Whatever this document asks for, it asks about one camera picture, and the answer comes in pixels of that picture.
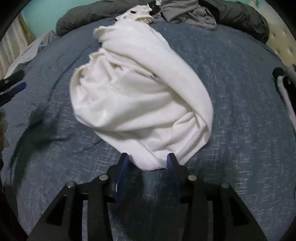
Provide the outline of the person's left hand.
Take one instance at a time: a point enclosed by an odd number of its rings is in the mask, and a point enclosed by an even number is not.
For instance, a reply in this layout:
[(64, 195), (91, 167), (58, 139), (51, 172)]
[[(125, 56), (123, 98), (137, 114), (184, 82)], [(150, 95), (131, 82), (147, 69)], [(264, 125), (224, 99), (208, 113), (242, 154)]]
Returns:
[(8, 128), (8, 124), (6, 121), (6, 111), (4, 110), (4, 108), (1, 108), (0, 119), (0, 149), (2, 152), (3, 149), (7, 146), (5, 133)]

